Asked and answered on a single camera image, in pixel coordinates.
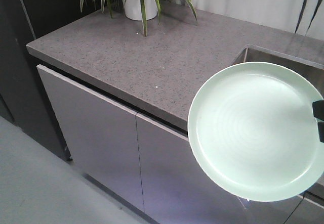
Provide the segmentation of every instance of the plate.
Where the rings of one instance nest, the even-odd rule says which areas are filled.
[[[242,198],[278,201],[300,194],[324,170],[312,102],[317,89],[275,64],[246,62],[208,79],[188,117],[193,154],[220,187]]]

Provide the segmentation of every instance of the dark wall panel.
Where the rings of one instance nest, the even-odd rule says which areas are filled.
[[[78,0],[0,0],[0,94],[15,124],[63,159],[65,140],[36,69],[42,62],[25,45],[93,10],[80,13]]]
[[[92,12],[91,3],[81,13],[79,0],[23,0],[36,37],[45,35]]]

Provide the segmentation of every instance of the cabinet door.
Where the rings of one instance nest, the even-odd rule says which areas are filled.
[[[144,212],[161,224],[280,224],[302,200],[239,199],[201,170],[187,137],[137,114]]]
[[[143,210],[136,112],[38,65],[73,160]]]
[[[285,224],[324,224],[324,200],[305,194]]]

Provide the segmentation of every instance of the floor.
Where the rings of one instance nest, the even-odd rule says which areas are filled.
[[[0,117],[1,224],[149,224]]]

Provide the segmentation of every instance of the plate rim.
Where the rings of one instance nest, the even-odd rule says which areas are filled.
[[[293,73],[294,75],[296,75],[298,78],[300,78],[302,81],[304,81],[304,83],[306,83],[308,85],[308,87],[312,88],[312,90],[318,94],[319,98],[320,99],[323,99],[323,96],[319,93],[319,91],[316,89],[316,87],[310,83],[306,78],[304,78],[302,75],[300,75],[299,73],[295,72],[294,70],[290,69],[290,68],[287,68],[285,66],[282,66],[282,65],[277,65],[277,64],[274,64],[274,63],[270,63],[270,62],[257,62],[257,61],[254,61],[254,62],[244,62],[244,63],[239,63],[239,64],[235,64],[235,65],[231,65],[229,67],[226,67],[224,69],[222,69],[221,71],[215,73],[214,75],[212,75],[208,80],[206,80],[202,86],[199,88],[199,90],[197,91],[197,93],[195,94],[192,102],[191,102],[191,105],[190,105],[190,109],[189,109],[189,114],[188,114],[188,126],[187,126],[187,130],[188,130],[188,138],[189,138],[189,144],[190,144],[190,148],[192,150],[192,153],[194,154],[194,157],[196,159],[196,161],[198,162],[199,166],[201,167],[201,169],[203,170],[203,172],[215,183],[217,184],[218,186],[220,186],[221,188],[223,188],[224,190],[236,195],[236,196],[239,196],[239,197],[242,197],[242,198],[245,198],[245,199],[250,199],[250,200],[254,200],[254,201],[261,201],[261,202],[269,202],[269,201],[279,201],[279,200],[284,200],[284,199],[287,199],[287,198],[290,198],[292,196],[295,196],[295,195],[298,195],[300,194],[301,192],[307,190],[309,187],[311,187],[311,185],[309,185],[306,189],[305,188],[301,188],[303,190],[301,190],[300,192],[296,192],[294,195],[291,195],[291,194],[284,194],[284,192],[282,193],[282,197],[278,198],[270,198],[270,197],[267,197],[265,198],[266,195],[262,195],[262,198],[254,198],[254,197],[251,197],[251,196],[243,196],[243,195],[239,195],[238,193],[235,193],[235,191],[232,191],[231,189],[228,189],[226,186],[223,186],[222,184],[219,184],[213,177],[210,176],[210,173],[206,171],[205,167],[202,166],[202,160],[200,159],[200,157],[198,156],[198,152],[196,152],[196,148],[200,149],[199,147],[195,147],[194,144],[198,144],[198,143],[194,143],[193,142],[193,139],[196,138],[196,135],[197,134],[194,134],[191,132],[191,125],[194,124],[191,120],[191,117],[193,117],[193,111],[195,109],[193,109],[195,107],[195,101],[197,100],[197,97],[199,97],[199,94],[201,92],[201,90],[204,89],[204,87],[209,84],[209,82],[211,80],[213,80],[215,77],[217,77],[219,74],[223,73],[223,71],[225,70],[229,70],[230,68],[233,68],[233,67],[244,67],[246,64],[265,64],[265,65],[268,65],[268,66],[273,66],[273,67],[278,67],[278,68],[282,68],[283,70],[287,70],[289,71],[290,73]],[[324,145],[322,145],[321,147],[321,151],[324,153]]]

